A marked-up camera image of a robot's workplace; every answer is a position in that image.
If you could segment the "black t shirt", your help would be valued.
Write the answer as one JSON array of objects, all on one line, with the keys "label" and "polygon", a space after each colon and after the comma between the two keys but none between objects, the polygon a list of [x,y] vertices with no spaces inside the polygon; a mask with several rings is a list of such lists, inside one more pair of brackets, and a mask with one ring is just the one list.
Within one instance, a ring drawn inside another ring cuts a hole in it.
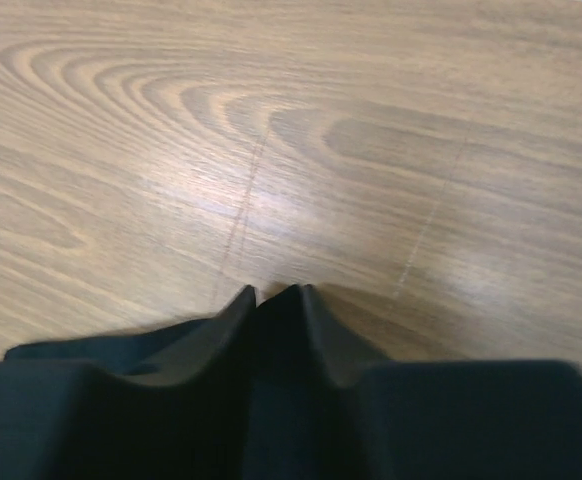
[{"label": "black t shirt", "polygon": [[324,465],[324,387],[313,359],[301,290],[258,302],[249,319],[249,398],[235,479],[334,479]]}]

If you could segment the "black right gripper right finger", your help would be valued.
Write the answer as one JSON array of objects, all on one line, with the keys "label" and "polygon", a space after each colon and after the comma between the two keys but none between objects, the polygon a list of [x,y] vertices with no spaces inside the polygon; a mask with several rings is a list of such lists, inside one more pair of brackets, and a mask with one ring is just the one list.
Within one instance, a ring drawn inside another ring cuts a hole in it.
[{"label": "black right gripper right finger", "polygon": [[582,372],[559,360],[393,361],[301,290],[338,479],[582,479]]}]

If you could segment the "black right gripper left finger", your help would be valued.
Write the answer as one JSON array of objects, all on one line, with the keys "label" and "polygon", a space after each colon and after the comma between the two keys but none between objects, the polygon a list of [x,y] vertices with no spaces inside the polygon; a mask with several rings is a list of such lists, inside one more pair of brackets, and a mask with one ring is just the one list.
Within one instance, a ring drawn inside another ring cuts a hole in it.
[{"label": "black right gripper left finger", "polygon": [[0,360],[0,479],[235,479],[247,424],[243,288],[218,314]]}]

